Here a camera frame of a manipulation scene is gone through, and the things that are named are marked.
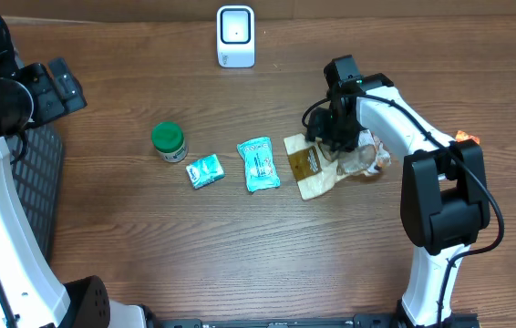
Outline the beige brown snack pouch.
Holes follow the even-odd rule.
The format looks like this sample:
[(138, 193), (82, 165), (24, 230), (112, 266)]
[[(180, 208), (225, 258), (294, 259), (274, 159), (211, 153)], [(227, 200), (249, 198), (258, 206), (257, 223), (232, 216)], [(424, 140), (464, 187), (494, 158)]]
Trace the beige brown snack pouch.
[(384, 143), (368, 129), (359, 133), (355, 149), (349, 152), (332, 151), (320, 138), (307, 141), (303, 134), (285, 138), (284, 145), (303, 200), (327, 193), (349, 176), (376, 176), (391, 165)]

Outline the teal snack packet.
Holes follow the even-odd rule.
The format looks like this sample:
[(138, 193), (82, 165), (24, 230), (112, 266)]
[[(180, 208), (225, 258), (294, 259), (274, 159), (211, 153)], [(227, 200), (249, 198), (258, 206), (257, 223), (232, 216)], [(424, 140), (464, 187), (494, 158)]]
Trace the teal snack packet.
[(269, 137), (253, 138), (237, 145), (244, 162), (246, 187), (249, 192), (280, 187), (280, 178), (273, 163), (273, 146)]

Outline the orange tissue pack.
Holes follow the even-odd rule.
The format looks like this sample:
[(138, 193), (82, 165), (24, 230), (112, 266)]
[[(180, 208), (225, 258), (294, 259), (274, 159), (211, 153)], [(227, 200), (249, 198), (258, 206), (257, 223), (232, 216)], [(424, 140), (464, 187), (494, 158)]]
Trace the orange tissue pack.
[(459, 130), (455, 136), (455, 140), (457, 142), (463, 142), (463, 141), (467, 141), (467, 140), (472, 140), (474, 141), (476, 144), (480, 144), (480, 139), (476, 136), (473, 136), (465, 131), (462, 131), (462, 130)]

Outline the small teal tissue pack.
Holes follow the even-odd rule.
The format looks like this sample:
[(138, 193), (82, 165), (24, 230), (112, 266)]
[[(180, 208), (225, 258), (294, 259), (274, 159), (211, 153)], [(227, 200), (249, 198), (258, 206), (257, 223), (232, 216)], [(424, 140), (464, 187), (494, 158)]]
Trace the small teal tissue pack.
[(225, 177), (225, 171), (216, 154), (193, 161), (186, 166), (193, 188), (200, 189)]

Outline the green lid white jar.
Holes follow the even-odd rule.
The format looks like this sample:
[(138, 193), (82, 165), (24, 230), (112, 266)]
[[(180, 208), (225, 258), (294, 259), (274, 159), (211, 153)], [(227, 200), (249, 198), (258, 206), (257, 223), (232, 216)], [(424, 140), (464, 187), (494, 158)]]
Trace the green lid white jar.
[(180, 162), (188, 154), (188, 144), (181, 127), (174, 122), (161, 122), (151, 131), (151, 142), (160, 157), (169, 162)]

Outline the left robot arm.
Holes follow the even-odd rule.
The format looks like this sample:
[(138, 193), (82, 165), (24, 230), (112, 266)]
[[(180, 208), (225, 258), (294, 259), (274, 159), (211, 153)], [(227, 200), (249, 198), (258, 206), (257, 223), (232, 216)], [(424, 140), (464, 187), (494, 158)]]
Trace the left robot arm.
[(67, 63), (22, 66), (0, 16), (0, 327), (154, 327), (143, 305), (108, 297), (101, 279), (60, 282), (39, 249), (15, 189), (7, 139), (85, 107)]

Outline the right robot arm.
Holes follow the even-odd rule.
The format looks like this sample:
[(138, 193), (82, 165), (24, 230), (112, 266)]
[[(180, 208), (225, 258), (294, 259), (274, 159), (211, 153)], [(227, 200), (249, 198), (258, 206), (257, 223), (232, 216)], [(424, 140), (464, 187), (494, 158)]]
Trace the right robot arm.
[(402, 164), (400, 219), (414, 246), (408, 287), (392, 314), (359, 314), (356, 327), (477, 327), (450, 299), (463, 258), (490, 223), (482, 150), (432, 127), (384, 74), (364, 76), (352, 56), (324, 69), (324, 99), (303, 115), (288, 158), (294, 177), (328, 190), (341, 177), (378, 169), (383, 149)]

